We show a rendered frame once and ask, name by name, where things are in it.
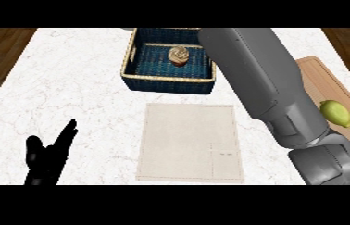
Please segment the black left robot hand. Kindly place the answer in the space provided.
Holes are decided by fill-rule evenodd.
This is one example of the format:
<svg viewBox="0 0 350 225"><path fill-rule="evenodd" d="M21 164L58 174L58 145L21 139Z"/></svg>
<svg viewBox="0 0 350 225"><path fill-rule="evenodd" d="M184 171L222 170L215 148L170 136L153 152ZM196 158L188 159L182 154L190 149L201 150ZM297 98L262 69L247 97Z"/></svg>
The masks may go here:
<svg viewBox="0 0 350 225"><path fill-rule="evenodd" d="M49 146L43 146L42 139L36 135L30 135L27 138L29 175L26 185L52 186L58 184L77 133L77 120L73 119L63 129L55 143Z"/></svg>

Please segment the beige cloth placemat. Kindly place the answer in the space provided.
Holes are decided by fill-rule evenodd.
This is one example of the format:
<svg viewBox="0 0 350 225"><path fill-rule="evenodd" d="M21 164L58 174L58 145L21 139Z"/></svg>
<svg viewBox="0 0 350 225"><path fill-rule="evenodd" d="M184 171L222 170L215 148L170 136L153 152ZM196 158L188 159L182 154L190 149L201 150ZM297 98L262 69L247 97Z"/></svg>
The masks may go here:
<svg viewBox="0 0 350 225"><path fill-rule="evenodd" d="M138 179L244 181L232 106L147 106Z"/></svg>

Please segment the blue wicker basket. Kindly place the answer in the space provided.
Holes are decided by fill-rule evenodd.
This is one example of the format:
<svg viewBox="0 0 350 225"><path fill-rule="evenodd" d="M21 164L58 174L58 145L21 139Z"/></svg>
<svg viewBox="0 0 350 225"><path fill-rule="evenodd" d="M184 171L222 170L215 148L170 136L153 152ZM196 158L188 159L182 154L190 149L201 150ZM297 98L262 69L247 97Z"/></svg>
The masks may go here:
<svg viewBox="0 0 350 225"><path fill-rule="evenodd" d="M123 59L120 76L132 91L210 94L216 64L198 41L200 28L135 28ZM170 50L184 46L190 60L178 66Z"/></svg>

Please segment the brown frosted cupcake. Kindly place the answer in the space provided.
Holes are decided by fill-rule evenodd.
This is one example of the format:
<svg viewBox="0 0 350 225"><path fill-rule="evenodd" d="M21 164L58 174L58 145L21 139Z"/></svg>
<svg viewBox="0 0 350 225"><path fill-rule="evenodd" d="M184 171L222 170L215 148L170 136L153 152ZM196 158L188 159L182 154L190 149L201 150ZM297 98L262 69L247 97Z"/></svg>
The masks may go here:
<svg viewBox="0 0 350 225"><path fill-rule="evenodd" d="M173 64L182 67L190 61L190 51L184 46L176 46L170 49L169 59Z"/></svg>

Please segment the yellow-green lemon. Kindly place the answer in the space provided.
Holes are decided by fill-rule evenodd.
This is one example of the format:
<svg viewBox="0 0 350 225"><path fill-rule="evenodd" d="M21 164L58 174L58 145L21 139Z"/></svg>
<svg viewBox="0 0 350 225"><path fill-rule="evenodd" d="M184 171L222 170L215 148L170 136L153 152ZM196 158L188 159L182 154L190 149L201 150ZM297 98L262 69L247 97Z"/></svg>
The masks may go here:
<svg viewBox="0 0 350 225"><path fill-rule="evenodd" d="M350 112L339 101L323 101L321 112L330 122L343 126L345 128L350 127Z"/></svg>

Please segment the wooden cutting board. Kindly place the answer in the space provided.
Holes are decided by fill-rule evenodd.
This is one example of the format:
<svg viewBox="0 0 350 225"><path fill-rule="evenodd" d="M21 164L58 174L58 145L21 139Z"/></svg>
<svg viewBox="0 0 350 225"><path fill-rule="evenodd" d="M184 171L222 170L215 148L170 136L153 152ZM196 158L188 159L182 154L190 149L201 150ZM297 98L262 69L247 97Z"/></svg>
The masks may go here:
<svg viewBox="0 0 350 225"><path fill-rule="evenodd" d="M323 61L309 56L297 60L297 65L302 69L305 90L317 106L321 101L336 100L350 111L350 92Z"/></svg>

